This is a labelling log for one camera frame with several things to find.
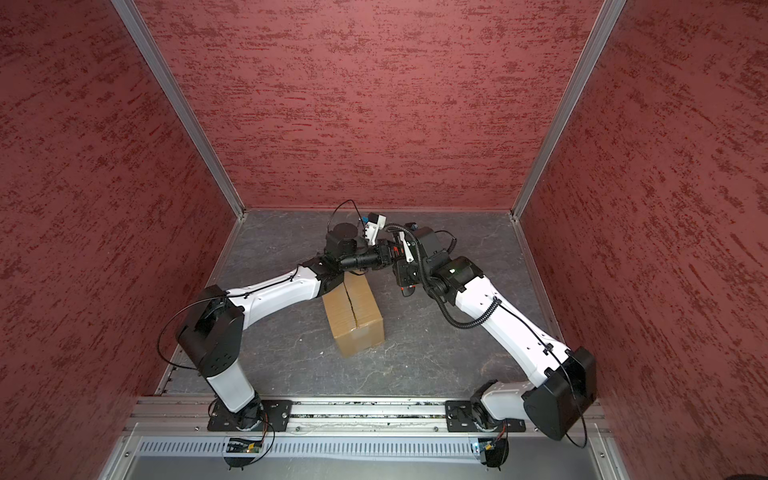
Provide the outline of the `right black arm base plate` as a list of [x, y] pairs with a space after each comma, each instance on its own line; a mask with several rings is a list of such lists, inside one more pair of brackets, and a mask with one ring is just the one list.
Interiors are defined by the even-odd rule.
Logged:
[[480, 402], [471, 400], [448, 400], [444, 404], [447, 429], [451, 433], [523, 433], [523, 420], [493, 418]]

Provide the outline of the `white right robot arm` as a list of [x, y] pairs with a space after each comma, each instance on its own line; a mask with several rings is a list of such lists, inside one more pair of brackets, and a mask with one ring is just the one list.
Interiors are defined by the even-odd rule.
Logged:
[[489, 277], [465, 256], [451, 257], [431, 230], [385, 227], [415, 269], [415, 283], [436, 302], [443, 317], [460, 330], [484, 328], [518, 364], [523, 382], [492, 380], [471, 397], [475, 426], [494, 431], [508, 420], [529, 421], [560, 441], [597, 396], [596, 360], [585, 348], [571, 349], [547, 334], [512, 305]]

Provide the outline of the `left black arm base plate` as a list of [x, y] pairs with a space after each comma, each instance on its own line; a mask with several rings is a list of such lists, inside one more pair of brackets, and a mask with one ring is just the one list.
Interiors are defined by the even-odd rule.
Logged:
[[222, 400], [216, 399], [209, 405], [207, 430], [243, 434], [267, 430], [285, 432], [293, 405], [293, 401], [285, 399], [254, 399], [243, 409], [233, 413]]

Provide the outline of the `brown cardboard express box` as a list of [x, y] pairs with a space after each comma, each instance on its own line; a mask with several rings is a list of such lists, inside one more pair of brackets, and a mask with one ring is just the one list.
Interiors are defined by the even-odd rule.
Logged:
[[322, 299], [331, 333], [343, 358], [385, 341], [383, 317], [364, 275], [345, 272], [342, 283]]

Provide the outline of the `red black utility knife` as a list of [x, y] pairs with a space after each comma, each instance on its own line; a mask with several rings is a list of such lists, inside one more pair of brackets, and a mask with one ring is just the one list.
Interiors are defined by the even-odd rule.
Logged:
[[401, 287], [401, 293], [403, 297], [410, 297], [412, 296], [416, 291], [416, 286], [414, 284], [405, 285]]

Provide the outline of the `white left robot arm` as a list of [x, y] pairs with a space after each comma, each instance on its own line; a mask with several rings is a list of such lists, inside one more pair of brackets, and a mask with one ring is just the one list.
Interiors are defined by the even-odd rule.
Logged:
[[215, 419], [239, 431], [265, 425], [267, 414], [239, 356], [244, 331], [278, 311], [320, 298], [343, 355], [383, 342], [383, 317], [365, 273], [413, 256], [407, 242], [379, 238], [381, 228], [373, 224], [359, 233], [353, 224], [339, 224], [327, 233], [324, 251], [292, 271], [231, 290], [210, 286], [183, 309], [176, 339], [217, 396]]

